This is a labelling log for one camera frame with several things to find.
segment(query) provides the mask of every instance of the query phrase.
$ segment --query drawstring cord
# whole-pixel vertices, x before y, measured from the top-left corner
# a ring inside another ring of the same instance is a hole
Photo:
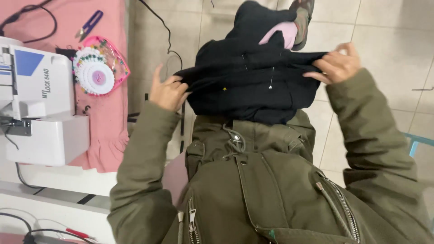
[[[233,156],[238,153],[244,153],[246,150],[246,140],[244,139],[244,137],[240,133],[227,128],[226,124],[223,125],[222,129],[229,133],[231,139],[227,141],[227,144],[235,151],[229,153],[228,155],[223,156],[223,159],[226,159],[227,157]]]

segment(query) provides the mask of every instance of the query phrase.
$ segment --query black garment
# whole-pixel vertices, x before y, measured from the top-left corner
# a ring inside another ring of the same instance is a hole
[[[319,71],[312,62],[325,53],[284,49],[282,32],[267,44],[258,44],[275,25],[296,16],[293,10],[244,2],[226,38],[206,43],[196,56],[196,66],[175,74],[193,91],[188,102],[194,112],[273,125],[285,124],[297,109],[309,107],[319,82],[302,75]]]

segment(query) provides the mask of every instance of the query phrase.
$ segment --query metal zipper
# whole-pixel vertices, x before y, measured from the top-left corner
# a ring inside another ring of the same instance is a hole
[[[196,217],[196,209],[193,206],[193,198],[188,200],[188,213],[190,215],[189,224],[188,224],[188,232],[190,233],[190,242],[192,244],[201,244],[199,240],[199,232],[196,228],[196,223],[194,222],[194,218]]]
[[[323,173],[318,171],[318,174],[325,179],[331,186],[332,188],[335,190],[335,193],[338,195],[339,201],[341,202],[341,205],[344,209],[344,211],[347,213],[348,216],[348,223],[350,225],[351,228],[351,234],[354,238],[354,240],[357,241],[357,243],[360,243],[360,233],[357,227],[357,222],[355,221],[354,218],[354,214],[352,213],[351,209],[348,206],[347,200],[344,196],[344,194],[342,193],[342,191],[338,188],[338,186],[332,182],[329,178],[327,178]]]

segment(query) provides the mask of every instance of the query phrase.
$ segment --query person's left hand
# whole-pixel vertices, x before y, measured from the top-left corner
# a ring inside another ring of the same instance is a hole
[[[160,64],[155,69],[149,101],[160,106],[162,109],[176,112],[181,108],[191,92],[185,92],[188,85],[181,83],[182,77],[179,76],[171,76],[161,83],[160,71],[162,67],[163,64]]]

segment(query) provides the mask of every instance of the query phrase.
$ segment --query person's right hand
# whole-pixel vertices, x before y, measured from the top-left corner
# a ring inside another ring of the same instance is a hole
[[[339,53],[340,50],[346,50],[347,55]],[[322,59],[316,60],[313,65],[324,73],[307,72],[303,76],[312,77],[327,85],[348,80],[355,76],[362,67],[353,43],[340,44],[335,51],[324,55]]]
[[[160,106],[162,109],[176,112],[181,108],[188,95],[190,95],[190,92],[185,92],[188,85],[181,83],[182,78],[179,76],[171,76],[161,83],[160,71],[162,67],[163,65],[160,64],[155,69],[149,101]]]

